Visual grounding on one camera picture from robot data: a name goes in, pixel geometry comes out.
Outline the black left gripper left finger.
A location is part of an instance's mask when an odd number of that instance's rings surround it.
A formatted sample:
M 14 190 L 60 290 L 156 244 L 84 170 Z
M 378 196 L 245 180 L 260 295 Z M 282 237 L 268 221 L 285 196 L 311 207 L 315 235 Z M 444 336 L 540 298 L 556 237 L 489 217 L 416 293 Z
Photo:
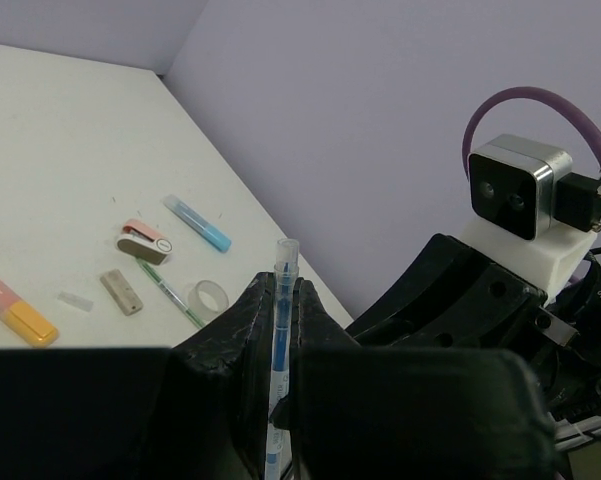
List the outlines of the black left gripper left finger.
M 273 276 L 174 348 L 167 438 L 170 479 L 259 479 L 273 327 Z

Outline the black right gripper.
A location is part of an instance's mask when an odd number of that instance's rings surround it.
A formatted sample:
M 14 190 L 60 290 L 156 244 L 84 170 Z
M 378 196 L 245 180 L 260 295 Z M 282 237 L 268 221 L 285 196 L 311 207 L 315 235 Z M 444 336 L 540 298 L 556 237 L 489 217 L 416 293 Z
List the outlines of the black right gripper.
M 434 235 L 347 331 L 348 370 L 362 378 L 477 380 L 527 369 L 570 377 L 573 357 L 546 337 L 549 296 L 458 239 Z

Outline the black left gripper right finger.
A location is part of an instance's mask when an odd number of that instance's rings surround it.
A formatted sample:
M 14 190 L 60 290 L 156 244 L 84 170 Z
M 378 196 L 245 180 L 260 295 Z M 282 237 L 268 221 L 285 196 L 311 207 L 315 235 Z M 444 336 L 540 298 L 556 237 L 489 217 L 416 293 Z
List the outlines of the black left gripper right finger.
M 298 479 L 551 479 L 554 427 L 506 350 L 366 347 L 296 290 L 279 422 Z

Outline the blue gel pen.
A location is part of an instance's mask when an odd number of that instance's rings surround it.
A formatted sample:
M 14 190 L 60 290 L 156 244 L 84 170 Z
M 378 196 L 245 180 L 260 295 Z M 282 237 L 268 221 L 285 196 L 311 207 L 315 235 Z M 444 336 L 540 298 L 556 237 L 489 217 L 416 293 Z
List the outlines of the blue gel pen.
M 275 427 L 272 415 L 288 394 L 289 342 L 293 291 L 299 274 L 299 241 L 284 238 L 277 242 L 274 264 L 273 333 L 264 478 L 279 479 L 285 446 L 284 431 Z

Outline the green gel pen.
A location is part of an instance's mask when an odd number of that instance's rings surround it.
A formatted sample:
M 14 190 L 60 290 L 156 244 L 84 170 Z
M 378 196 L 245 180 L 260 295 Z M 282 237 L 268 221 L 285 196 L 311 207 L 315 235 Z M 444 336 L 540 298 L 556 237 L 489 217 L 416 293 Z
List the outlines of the green gel pen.
M 164 278 L 154 269 L 154 267 L 142 260 L 136 258 L 136 263 L 141 270 L 148 276 L 148 278 L 159 288 L 159 290 L 169 299 L 169 301 L 198 329 L 202 329 L 205 326 L 203 320 L 201 320 L 193 310 L 180 298 L 176 293 L 175 289 L 172 288 Z

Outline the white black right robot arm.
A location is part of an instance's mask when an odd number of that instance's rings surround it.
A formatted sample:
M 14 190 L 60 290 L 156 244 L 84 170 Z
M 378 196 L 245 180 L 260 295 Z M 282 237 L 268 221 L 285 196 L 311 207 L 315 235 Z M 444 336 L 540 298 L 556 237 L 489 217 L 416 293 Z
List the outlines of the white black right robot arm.
M 556 296 L 510 251 L 438 234 L 347 329 L 361 345 L 412 355 L 405 379 L 426 479 L 544 479 L 558 421 L 601 414 L 601 265 Z

